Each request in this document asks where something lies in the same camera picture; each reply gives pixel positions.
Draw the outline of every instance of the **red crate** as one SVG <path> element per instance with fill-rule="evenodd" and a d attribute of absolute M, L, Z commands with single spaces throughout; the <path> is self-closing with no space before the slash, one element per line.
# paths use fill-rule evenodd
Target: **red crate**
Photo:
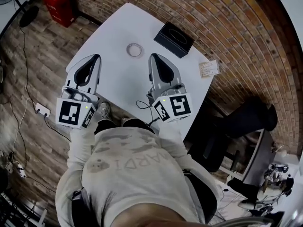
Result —
<path fill-rule="evenodd" d="M 72 13 L 71 0 L 44 0 L 44 2 L 53 20 L 64 27 L 71 25 L 75 19 Z"/>

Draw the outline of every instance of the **black tissue box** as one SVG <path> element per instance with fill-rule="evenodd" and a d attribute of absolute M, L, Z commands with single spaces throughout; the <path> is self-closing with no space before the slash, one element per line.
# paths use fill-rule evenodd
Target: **black tissue box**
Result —
<path fill-rule="evenodd" d="M 194 43 L 193 38 L 169 21 L 159 31 L 154 41 L 173 52 L 179 58 L 187 55 Z"/>

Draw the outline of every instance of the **wooden floor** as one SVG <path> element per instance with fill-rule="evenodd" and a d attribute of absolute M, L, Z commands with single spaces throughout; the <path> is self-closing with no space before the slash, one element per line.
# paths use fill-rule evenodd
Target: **wooden floor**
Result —
<path fill-rule="evenodd" d="M 51 110 L 50 124 L 54 126 L 56 99 L 61 95 L 67 75 L 65 68 L 97 26 L 79 17 L 69 28 L 65 28 L 51 19 L 41 1 L 35 4 L 40 8 L 38 17 L 23 28 L 26 34 L 25 50 L 29 69 L 28 91 L 35 103 L 39 102 Z M 0 41 L 0 57 L 6 71 L 4 94 L 0 95 L 0 103 L 10 100 L 19 121 L 28 98 L 25 90 L 24 35 L 18 26 L 20 15 Z M 46 126 L 43 116 L 34 113 L 30 101 L 20 131 L 27 149 L 27 176 L 56 190 L 59 179 L 67 169 L 68 141 Z M 0 150 L 5 154 L 12 151 L 16 132 L 17 122 L 10 105 L 0 105 Z M 19 136 L 15 160 L 24 165 L 24 155 L 22 139 Z M 47 208 L 47 223 L 58 226 L 54 192 L 32 179 L 22 179 L 16 174 L 10 176 L 10 184 L 15 192 L 19 193 L 19 199 L 23 203 L 28 206 L 36 204 L 37 212 Z"/>

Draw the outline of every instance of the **black fan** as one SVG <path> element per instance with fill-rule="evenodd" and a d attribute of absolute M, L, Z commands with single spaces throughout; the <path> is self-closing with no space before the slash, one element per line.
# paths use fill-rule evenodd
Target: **black fan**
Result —
<path fill-rule="evenodd" d="M 12 0 L 0 0 L 0 5 L 6 4 L 8 2 L 10 2 Z M 36 17 L 39 11 L 39 8 L 37 6 L 33 6 L 31 7 L 29 10 L 25 10 L 21 3 L 19 2 L 19 0 L 15 0 L 16 3 L 19 5 L 19 7 L 22 9 L 22 11 L 24 12 L 21 20 L 20 20 L 20 27 L 25 27 L 28 26 Z"/>

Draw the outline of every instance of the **sleeve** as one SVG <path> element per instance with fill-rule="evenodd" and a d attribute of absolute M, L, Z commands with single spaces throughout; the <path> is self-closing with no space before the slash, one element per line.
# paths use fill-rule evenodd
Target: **sleeve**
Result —
<path fill-rule="evenodd" d="M 95 145 L 94 130 L 97 125 L 91 122 L 86 130 L 71 131 L 70 151 L 67 171 L 61 177 L 56 190 L 56 210 L 60 226 L 73 227 L 71 198 L 75 191 L 82 188 L 82 169 L 91 156 L 91 146 Z"/>
<path fill-rule="evenodd" d="M 182 170 L 190 170 L 192 174 L 204 182 L 216 196 L 218 204 L 220 203 L 219 192 L 214 178 L 209 172 L 187 154 L 181 134 L 176 127 L 175 122 L 159 122 L 160 144 L 179 164 Z"/>

